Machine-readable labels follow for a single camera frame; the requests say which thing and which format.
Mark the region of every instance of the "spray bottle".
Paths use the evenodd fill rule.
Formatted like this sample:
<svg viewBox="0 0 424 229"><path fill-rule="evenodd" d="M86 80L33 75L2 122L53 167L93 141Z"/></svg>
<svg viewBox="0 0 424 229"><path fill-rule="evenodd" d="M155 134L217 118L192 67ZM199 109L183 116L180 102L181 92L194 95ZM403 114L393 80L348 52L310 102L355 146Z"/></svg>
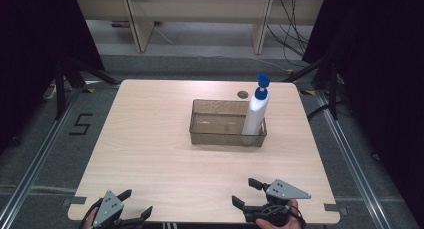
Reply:
<svg viewBox="0 0 424 229"><path fill-rule="evenodd" d="M259 87L255 91L249 102L246 120L243 126L243 135L258 135L262 121L265 116L266 106L268 105L269 95L266 89L269 86L269 77L263 73L258 73Z"/></svg>

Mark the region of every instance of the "transparent bin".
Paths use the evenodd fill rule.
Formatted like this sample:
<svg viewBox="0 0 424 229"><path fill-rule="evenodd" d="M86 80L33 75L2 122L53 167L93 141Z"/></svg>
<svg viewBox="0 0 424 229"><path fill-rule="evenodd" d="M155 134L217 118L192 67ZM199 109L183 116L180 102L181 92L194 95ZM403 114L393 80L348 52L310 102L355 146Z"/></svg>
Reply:
<svg viewBox="0 0 424 229"><path fill-rule="evenodd" d="M265 119L259 135L242 135L248 101L193 101L190 135L192 144L261 147L266 137Z"/></svg>

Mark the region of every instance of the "black wire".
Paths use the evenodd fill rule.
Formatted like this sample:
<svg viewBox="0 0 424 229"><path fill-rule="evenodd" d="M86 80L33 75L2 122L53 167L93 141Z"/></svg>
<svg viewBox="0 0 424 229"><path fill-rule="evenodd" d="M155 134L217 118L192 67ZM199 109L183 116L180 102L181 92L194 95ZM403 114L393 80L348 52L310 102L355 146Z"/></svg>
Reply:
<svg viewBox="0 0 424 229"><path fill-rule="evenodd" d="M261 212L263 214L272 214L272 213L276 213L280 211L282 208L284 208L283 205L273 205L273 206L264 208Z"/></svg>
<svg viewBox="0 0 424 229"><path fill-rule="evenodd" d="M281 26L281 25L279 25L280 26L280 29L285 33L285 34L288 34L288 32L283 28L283 26ZM290 34L288 34L289 35L289 37L291 37L292 39L294 39L294 40L299 40L299 38L296 38L296 37L294 37L294 36L292 36L292 35L290 35Z"/></svg>
<svg viewBox="0 0 424 229"><path fill-rule="evenodd" d="M341 104L341 103L345 103L344 100L338 101L336 102L336 104ZM309 113L309 115L307 116L308 121L310 121L312 119L312 117L314 117L316 114L318 114L319 112L330 108L330 104L325 104L323 106L318 107L317 109L315 109L313 112Z"/></svg>
<svg viewBox="0 0 424 229"><path fill-rule="evenodd" d="M295 0L292 0L292 16L290 17L290 15L289 15L289 12L287 11L287 9L286 9L286 6L284 5L284 2L283 2L283 0L280 0L280 3L281 3L281 6L283 7L283 9L284 9L284 12L286 13L286 16L287 16L287 18L289 19L289 22L290 22L290 25L289 25L289 29L290 29L290 27L292 26L293 27L293 29L294 29L294 31L296 32L296 35L297 35L297 40L299 41L301 41L301 39L300 38L302 38L303 40L305 40L306 41L306 43L308 43L309 41L305 38L305 37L303 37L300 33L299 33L299 31L297 30L297 25L296 25L296 15L295 15L295 9L296 9L296 1Z"/></svg>
<svg viewBox="0 0 424 229"><path fill-rule="evenodd" d="M300 210L299 210L299 208L297 208L297 207L295 207L295 206L291 206L291 207L293 207L294 209L296 209L296 211L298 212L298 215L296 215L296 214L294 214L292 211L291 211L291 209L290 209L290 215L292 215L294 218L296 218L299 222L300 222L300 227L302 228L302 229L304 229L305 227L306 227L306 221L305 221L305 219L303 218L303 216L302 216L302 213L300 212Z"/></svg>
<svg viewBox="0 0 424 229"><path fill-rule="evenodd" d="M292 27L293 27L293 29L294 29L294 31L296 32L296 35L297 35L297 42L299 43L299 47L300 47L300 50L302 50L302 53L305 53L305 46L303 45L303 43L301 42L301 40L300 40L300 37L299 37L299 32L297 31L297 25L296 25L296 15L295 15L295 10L296 10L296 0L292 0L292 17L291 17L291 25L292 25Z"/></svg>
<svg viewBox="0 0 424 229"><path fill-rule="evenodd" d="M269 25L267 25L267 28L269 30L269 32L271 32L271 35L274 36L274 38L281 44L283 44L285 47L289 48L290 50L292 50L293 52L295 52L297 55L299 56L303 56L303 53L301 53L300 51L296 50L296 48L290 46L289 44L287 44L285 41L281 40L281 38L279 38L269 27Z"/></svg>
<svg viewBox="0 0 424 229"><path fill-rule="evenodd" d="M292 50L293 52L297 53L299 56L303 57L303 54L301 52L299 52L298 50L296 50L294 47L288 45L285 41L281 40L277 35L274 34L274 32L271 30L271 28L267 25L267 28L269 30L269 32L271 33L271 35L277 40L277 42L281 43L283 45L283 55L284 55L284 59L286 59L286 61L288 63L290 63L293 66L297 66L297 67L305 67L302 65L298 65L296 63L291 62L287 56L286 56L286 47L289 48L290 50Z"/></svg>

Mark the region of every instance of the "tabletop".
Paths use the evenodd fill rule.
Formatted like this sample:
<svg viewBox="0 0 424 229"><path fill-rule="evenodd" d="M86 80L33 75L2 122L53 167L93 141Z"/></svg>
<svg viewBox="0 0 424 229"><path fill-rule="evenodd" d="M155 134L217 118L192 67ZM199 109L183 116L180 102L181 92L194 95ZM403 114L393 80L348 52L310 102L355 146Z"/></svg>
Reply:
<svg viewBox="0 0 424 229"><path fill-rule="evenodd" d="M116 95L68 216L81 220L106 190L132 189L122 218L138 217L149 206L148 221L243 223L232 195L261 206L265 194L248 178L271 183L279 178L311 195L300 199L307 223L333 224L338 212L324 167L295 85L271 82L262 147L193 145L193 100L248 101L255 82L126 80Z"/></svg>

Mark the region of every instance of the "cable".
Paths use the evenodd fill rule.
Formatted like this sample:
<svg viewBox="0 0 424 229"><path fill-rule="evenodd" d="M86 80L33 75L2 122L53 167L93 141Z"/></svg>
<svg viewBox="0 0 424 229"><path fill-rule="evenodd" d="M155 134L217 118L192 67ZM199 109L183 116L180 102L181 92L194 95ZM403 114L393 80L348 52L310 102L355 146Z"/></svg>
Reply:
<svg viewBox="0 0 424 229"><path fill-rule="evenodd" d="M306 46L305 45L303 45L303 41L302 41L302 39L303 40L305 40L306 41L306 44L309 42L304 36L302 36L300 33L299 33L299 31L297 30L297 24L296 24L296 14L295 14L295 10L296 10L296 0L292 0L292 16L290 17L290 15L289 15L289 13L288 13L288 11L287 11L287 9L286 9L286 6L284 5L284 2L283 2L283 0L280 0L280 3L281 3L281 6L283 7L283 9L284 9L284 12L286 13L286 16L287 16L287 18L289 19L289 22L290 22L290 24L289 24L289 29L288 29L288 31L286 32L285 30L284 30L284 32L286 32L287 34L289 34L289 32L290 32L290 28L291 27L293 27L293 29L294 29L294 31L296 32L296 35L297 35L297 38L296 38L296 40L298 40L298 42L300 43L299 45L300 45L300 47L302 48L305 48L306 49Z"/></svg>
<svg viewBox="0 0 424 229"><path fill-rule="evenodd" d="M304 229L306 227L306 221L303 219L302 213L300 212L299 208L295 206L291 206L292 208L296 209L297 215L294 214L291 210L289 211L290 215L292 215L294 218L296 218L300 222L300 228Z"/></svg>
<svg viewBox="0 0 424 229"><path fill-rule="evenodd" d="M288 69L282 68L282 67L280 67L280 66L278 66L277 64L272 63L272 62L267 62L267 61L263 61L263 60L256 59L256 58L251 58L251 57L246 57L246 59L252 59L252 60L255 60L255 61L258 61L258 62L262 62L262 63L265 63L265 64L269 64L269 65L272 65L272 66L278 67L278 68L280 68L281 70L286 71L286 72L288 72L288 71L289 71Z"/></svg>
<svg viewBox="0 0 424 229"><path fill-rule="evenodd" d="M271 33L271 35L272 35L272 36L274 36L274 38L275 38L275 39L276 39L279 43L283 44L285 47L288 47L290 50L292 50L293 52L295 52L297 55L299 55L299 56L303 56L303 53L302 53L302 52L300 52L300 51L296 50L296 48L294 48L294 47L290 46L289 44L287 44L287 43L285 42L285 40L283 41L283 40L281 40L281 38L279 38L277 35L275 35L275 33L271 30L271 28L269 27L269 25L267 25L267 28L268 28L269 32Z"/></svg>
<svg viewBox="0 0 424 229"><path fill-rule="evenodd" d="M284 55L284 59L288 62L288 63L290 63L291 65L293 65L293 66L298 66L298 67L305 67L305 66L302 66L302 65L298 65L298 64L296 64L296 63L293 63L293 62L291 62L288 58L287 58L287 55L286 55L286 47L287 48L289 48L290 50L292 50L293 52L295 52L296 54L298 54L299 56L301 56L301 57L303 57L303 54L301 53L301 52L299 52L298 50L296 50L294 47L292 47L292 46L290 46L290 45L288 45L285 41L286 41L286 39L287 39L287 36L286 36L286 39L284 39L284 41L283 40L281 40L277 35L275 35L275 33L271 30L271 28L269 27L269 25L267 25L267 28L268 28L268 30L269 30L269 32L271 33L271 35L277 40L277 42L279 42L279 43L281 43L282 45L283 45L283 55Z"/></svg>
<svg viewBox="0 0 424 229"><path fill-rule="evenodd" d="M288 34L288 36L291 38L291 39L293 39L293 40L299 40L299 38L297 38L297 37L294 37L294 36L292 36L291 34L289 34L287 31L286 31L286 29L284 29L283 28L283 26L282 25L278 25L278 26L280 26L280 29L285 33L285 34Z"/></svg>
<svg viewBox="0 0 424 229"><path fill-rule="evenodd" d="M343 101L343 100L341 100L341 101L338 101L338 102L336 102L336 105L337 104L341 104L341 103L345 103L345 101ZM308 116L307 116L307 118L308 118L308 121L310 121L311 119L312 119L312 117L314 117L316 114L318 114L319 112L321 112L321 111L323 111L323 110L325 110L325 109L329 109L330 108L330 104L325 104L325 105L323 105L323 106L320 106L320 107L318 107L317 109L315 109L313 112L311 112L311 113L309 113L308 114Z"/></svg>
<svg viewBox="0 0 424 229"><path fill-rule="evenodd" d="M165 40L167 40L169 43L171 43L172 45L175 45L171 40L168 39L168 37L166 37L159 29L157 29L156 26L153 27L155 29L155 31L159 32L159 34L165 38Z"/></svg>
<svg viewBox="0 0 424 229"><path fill-rule="evenodd" d="M263 214L275 214L278 211L282 211L283 208L285 208L285 206L283 206L283 205L272 205L272 206L265 207L264 209L262 209L261 213L263 213Z"/></svg>

